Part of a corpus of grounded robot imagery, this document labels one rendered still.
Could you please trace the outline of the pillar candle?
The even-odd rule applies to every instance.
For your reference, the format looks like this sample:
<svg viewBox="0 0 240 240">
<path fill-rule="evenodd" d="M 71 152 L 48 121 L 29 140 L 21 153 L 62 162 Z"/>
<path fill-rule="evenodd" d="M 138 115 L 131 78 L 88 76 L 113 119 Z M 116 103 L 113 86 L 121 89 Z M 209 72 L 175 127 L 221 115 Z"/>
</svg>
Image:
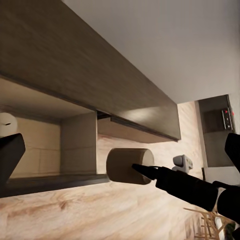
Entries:
<svg viewBox="0 0 240 240">
<path fill-rule="evenodd" d="M 18 129 L 15 117 L 7 112 L 0 112 L 0 139 L 14 135 Z"/>
<path fill-rule="evenodd" d="M 106 160 L 106 174 L 112 182 L 148 185 L 150 178 L 135 170 L 133 164 L 155 168 L 152 151 L 148 148 L 113 148 Z"/>
</svg>

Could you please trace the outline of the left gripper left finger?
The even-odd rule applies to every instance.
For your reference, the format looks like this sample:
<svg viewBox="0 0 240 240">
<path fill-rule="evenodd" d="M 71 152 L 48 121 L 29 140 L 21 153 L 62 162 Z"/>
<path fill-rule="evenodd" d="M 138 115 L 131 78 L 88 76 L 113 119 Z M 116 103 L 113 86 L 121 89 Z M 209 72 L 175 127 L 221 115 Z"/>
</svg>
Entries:
<svg viewBox="0 0 240 240">
<path fill-rule="evenodd" d="M 0 192 L 26 152 L 21 133 L 0 138 Z"/>
</svg>

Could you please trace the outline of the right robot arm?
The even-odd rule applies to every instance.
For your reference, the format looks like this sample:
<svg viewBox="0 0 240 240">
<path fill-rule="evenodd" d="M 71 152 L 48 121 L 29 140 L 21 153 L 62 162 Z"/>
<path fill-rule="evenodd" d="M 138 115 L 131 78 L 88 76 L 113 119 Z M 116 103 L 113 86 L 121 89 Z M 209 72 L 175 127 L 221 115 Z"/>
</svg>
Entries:
<svg viewBox="0 0 240 240">
<path fill-rule="evenodd" d="M 240 224 L 240 186 L 229 185 L 220 181 L 213 183 L 189 175 L 193 162 L 185 154 L 173 158 L 175 167 L 149 167 L 133 164 L 132 168 L 156 181 L 156 188 L 201 207 L 208 212 L 216 212 Z M 219 188 L 225 188 L 219 198 Z M 218 199 L 217 199 L 218 198 Z M 232 232 L 234 240 L 240 240 L 240 227 Z"/>
</svg>

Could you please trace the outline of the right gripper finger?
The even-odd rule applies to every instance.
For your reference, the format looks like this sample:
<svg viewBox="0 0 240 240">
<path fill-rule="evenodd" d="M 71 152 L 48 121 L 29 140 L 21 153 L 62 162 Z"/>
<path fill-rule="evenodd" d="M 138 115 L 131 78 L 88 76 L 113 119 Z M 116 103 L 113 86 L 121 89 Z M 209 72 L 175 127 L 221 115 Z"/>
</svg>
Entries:
<svg viewBox="0 0 240 240">
<path fill-rule="evenodd" d="M 144 165 L 135 164 L 135 163 L 132 165 L 132 168 L 135 169 L 136 171 L 140 172 L 141 174 L 145 175 L 152 181 L 158 179 L 161 169 L 162 169 L 161 166 L 149 167 L 149 166 L 144 166 Z"/>
</svg>

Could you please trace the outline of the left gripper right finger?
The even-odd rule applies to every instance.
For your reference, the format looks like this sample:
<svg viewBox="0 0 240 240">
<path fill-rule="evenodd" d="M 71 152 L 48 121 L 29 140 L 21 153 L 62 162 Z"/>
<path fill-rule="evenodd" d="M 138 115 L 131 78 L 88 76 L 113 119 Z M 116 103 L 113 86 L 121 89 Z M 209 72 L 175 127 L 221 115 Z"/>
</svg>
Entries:
<svg viewBox="0 0 240 240">
<path fill-rule="evenodd" d="M 225 142 L 225 152 L 240 172 L 240 135 L 229 133 Z"/>
</svg>

